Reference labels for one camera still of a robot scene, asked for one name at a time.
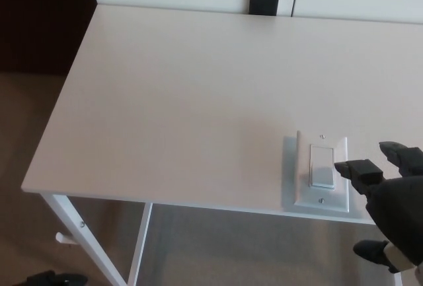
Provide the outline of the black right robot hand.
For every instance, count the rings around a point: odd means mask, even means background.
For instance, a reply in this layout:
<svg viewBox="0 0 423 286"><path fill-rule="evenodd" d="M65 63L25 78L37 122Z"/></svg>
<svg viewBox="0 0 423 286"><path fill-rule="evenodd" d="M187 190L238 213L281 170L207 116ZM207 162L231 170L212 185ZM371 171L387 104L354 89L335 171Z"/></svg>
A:
<svg viewBox="0 0 423 286"><path fill-rule="evenodd" d="M383 141L379 144L400 176L386 179L370 160L336 162L341 177L367 199L366 210L385 240L361 240L354 253L390 273L418 269L422 264L422 150Z"/></svg>

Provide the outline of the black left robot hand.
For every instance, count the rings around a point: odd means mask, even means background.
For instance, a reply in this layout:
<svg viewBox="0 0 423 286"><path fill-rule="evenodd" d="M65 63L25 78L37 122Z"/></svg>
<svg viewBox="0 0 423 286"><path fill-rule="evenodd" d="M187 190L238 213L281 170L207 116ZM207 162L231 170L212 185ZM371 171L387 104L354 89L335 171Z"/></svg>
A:
<svg viewBox="0 0 423 286"><path fill-rule="evenodd" d="M88 278L78 273L56 273L52 270L37 273L18 283L21 286L85 286Z"/></svg>

